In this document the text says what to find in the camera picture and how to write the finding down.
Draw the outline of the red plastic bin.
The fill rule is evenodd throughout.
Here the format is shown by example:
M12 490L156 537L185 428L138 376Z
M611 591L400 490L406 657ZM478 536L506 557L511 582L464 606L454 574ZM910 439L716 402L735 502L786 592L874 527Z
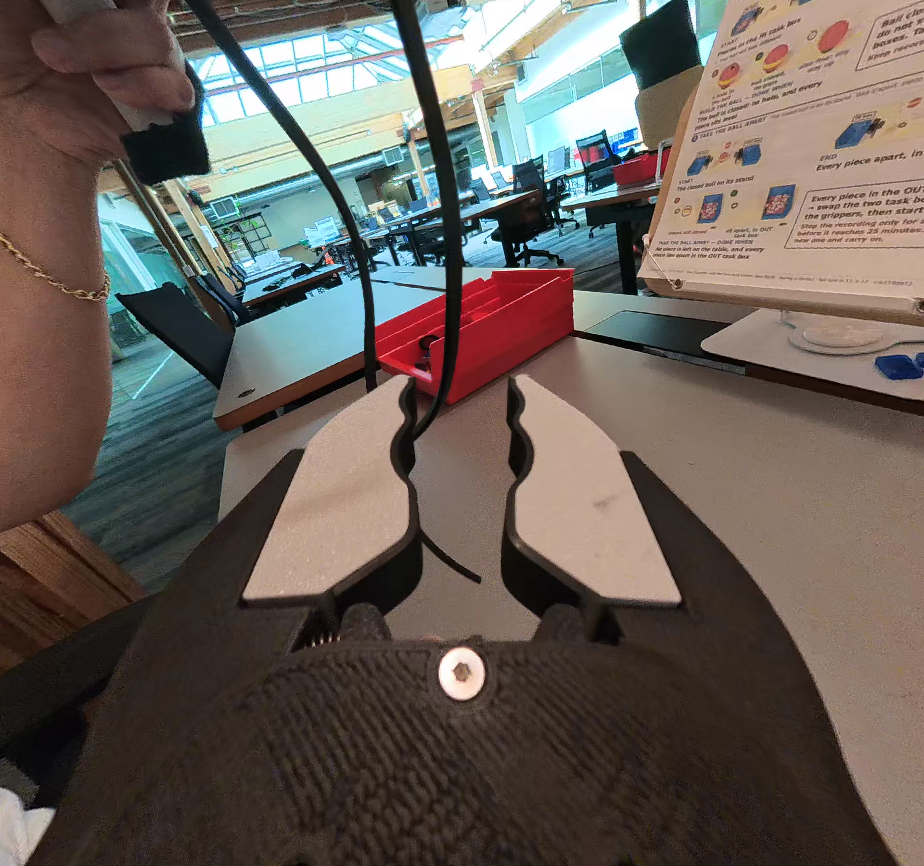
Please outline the red plastic bin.
M497 271L462 290L460 341L447 402L480 387L542 352L574 329L571 269ZM411 375L434 395L445 365L445 295L376 328L376 352L391 375Z
M661 152L654 150L626 156L612 168L615 183L629 187L663 177L671 149L671 146L667 146Z

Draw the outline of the instruction sheet board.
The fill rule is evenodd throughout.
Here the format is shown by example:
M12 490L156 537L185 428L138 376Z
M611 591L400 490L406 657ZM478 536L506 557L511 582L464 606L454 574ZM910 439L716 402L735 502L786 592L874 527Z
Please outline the instruction sheet board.
M729 0L640 275L922 325L923 0Z

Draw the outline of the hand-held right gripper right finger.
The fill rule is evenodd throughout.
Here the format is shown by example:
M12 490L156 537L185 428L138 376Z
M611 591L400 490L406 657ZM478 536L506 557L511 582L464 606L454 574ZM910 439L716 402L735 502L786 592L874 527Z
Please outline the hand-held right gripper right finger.
M502 579L530 610L682 602L617 444L528 375L507 387Z

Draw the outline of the person's left hand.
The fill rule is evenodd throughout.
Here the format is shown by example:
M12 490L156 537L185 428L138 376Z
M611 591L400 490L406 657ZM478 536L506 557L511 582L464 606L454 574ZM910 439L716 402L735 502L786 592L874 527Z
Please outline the person's left hand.
M167 18L170 0L114 0L69 25L39 0L1 0L2 131L91 164L124 156L116 102L185 115L201 97Z

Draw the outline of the grey desk with wooden edge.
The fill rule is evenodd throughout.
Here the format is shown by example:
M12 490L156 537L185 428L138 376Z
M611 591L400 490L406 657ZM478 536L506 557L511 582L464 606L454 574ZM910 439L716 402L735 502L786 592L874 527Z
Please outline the grey desk with wooden edge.
M364 365L364 305L359 283L334 288L237 329L214 405L231 431L342 379Z

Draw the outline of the wooden pillar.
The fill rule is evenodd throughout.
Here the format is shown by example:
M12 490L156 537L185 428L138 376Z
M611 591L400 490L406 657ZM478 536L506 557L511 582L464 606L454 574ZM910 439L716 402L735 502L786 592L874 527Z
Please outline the wooden pillar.
M145 595L59 511L2 532L1 672Z

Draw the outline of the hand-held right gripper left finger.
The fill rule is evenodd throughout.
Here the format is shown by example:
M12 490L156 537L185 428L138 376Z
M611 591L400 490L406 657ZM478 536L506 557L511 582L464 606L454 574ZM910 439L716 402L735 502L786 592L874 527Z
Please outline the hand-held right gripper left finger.
M397 607L422 578L415 380L396 376L306 444L247 585L247 606Z

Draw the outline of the white stand base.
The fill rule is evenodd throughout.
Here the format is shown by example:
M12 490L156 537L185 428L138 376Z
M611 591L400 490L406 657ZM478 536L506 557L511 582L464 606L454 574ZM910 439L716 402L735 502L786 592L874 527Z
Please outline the white stand base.
M881 355L922 352L922 326L759 309L701 341L702 352L814 377L876 373Z

